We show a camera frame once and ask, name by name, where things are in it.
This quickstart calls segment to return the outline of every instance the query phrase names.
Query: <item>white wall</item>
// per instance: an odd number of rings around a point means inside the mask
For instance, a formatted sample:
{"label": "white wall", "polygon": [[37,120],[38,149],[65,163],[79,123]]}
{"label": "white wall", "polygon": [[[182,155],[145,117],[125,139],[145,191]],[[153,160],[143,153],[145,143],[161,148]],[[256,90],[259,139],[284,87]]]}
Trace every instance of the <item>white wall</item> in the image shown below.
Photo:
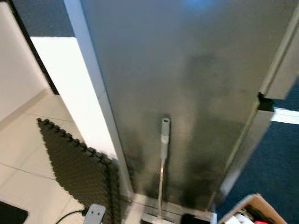
{"label": "white wall", "polygon": [[0,121],[46,88],[9,6],[0,2]]}
{"label": "white wall", "polygon": [[[96,60],[93,58],[93,63],[87,62],[92,64],[91,71],[88,70],[74,37],[31,37],[31,40],[86,145],[125,165],[122,153],[116,151],[120,143],[111,139],[117,135],[116,127],[111,132],[107,126],[105,115],[112,120],[113,117],[107,110],[109,102],[104,85],[102,82],[94,84],[95,80],[101,81]],[[128,178],[126,169],[121,170],[121,193],[128,196],[130,183],[124,177]]]}

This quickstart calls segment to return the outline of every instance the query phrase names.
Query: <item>black object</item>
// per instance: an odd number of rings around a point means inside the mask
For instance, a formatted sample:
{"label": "black object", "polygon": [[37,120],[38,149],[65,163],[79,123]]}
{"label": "black object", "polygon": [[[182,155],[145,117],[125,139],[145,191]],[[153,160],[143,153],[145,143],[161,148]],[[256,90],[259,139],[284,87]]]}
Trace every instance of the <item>black object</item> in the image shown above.
{"label": "black object", "polygon": [[72,215],[72,214],[75,214],[75,213],[83,213],[85,210],[77,210],[77,211],[72,211],[72,212],[70,212],[70,213],[68,213],[68,214],[66,214],[65,216],[62,216],[55,224],[58,224],[58,223],[60,223],[62,220],[64,220],[66,217],[68,217],[68,216],[70,216],[70,215]]}
{"label": "black object", "polygon": [[144,220],[140,220],[140,224],[152,224],[152,223],[146,222]]}
{"label": "black object", "polygon": [[274,111],[274,104],[272,99],[265,98],[263,94],[259,93],[257,96],[260,104],[257,107],[259,111]]}
{"label": "black object", "polygon": [[0,202],[1,224],[22,224],[28,217],[28,212],[12,205]]}
{"label": "black object", "polygon": [[269,224],[275,224],[273,220],[266,217],[259,209],[253,208],[251,205],[247,206],[246,211],[256,220],[256,221],[263,221]]}
{"label": "black object", "polygon": [[184,214],[181,217],[181,224],[209,224],[210,222],[197,219],[194,215]]}
{"label": "black object", "polygon": [[89,208],[106,207],[104,224],[120,224],[119,174],[116,160],[87,148],[48,119],[37,119],[57,182]]}

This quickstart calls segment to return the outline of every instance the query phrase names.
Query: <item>tile floor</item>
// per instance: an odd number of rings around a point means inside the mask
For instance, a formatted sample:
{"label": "tile floor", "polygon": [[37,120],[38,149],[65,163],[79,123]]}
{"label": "tile floor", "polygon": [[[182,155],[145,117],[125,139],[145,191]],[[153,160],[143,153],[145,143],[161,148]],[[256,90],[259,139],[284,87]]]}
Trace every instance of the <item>tile floor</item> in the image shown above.
{"label": "tile floor", "polygon": [[[36,119],[49,118],[82,140],[59,96],[47,95],[0,130],[0,201],[27,210],[26,224],[54,224],[61,216],[82,209],[55,180]],[[123,223],[139,223],[145,206],[122,203]],[[82,224],[80,214],[62,224]]]}

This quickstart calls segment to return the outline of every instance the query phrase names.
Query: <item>refrigerator door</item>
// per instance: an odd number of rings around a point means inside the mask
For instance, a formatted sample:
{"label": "refrigerator door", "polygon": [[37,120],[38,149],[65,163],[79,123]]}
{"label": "refrigerator door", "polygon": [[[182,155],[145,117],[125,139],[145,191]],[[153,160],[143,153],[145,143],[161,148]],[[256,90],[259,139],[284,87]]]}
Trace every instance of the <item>refrigerator door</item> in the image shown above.
{"label": "refrigerator door", "polygon": [[164,200],[207,207],[297,3],[82,1],[136,193],[157,198],[168,116]]}
{"label": "refrigerator door", "polygon": [[287,28],[261,92],[267,98],[285,99],[299,75],[299,6]]}

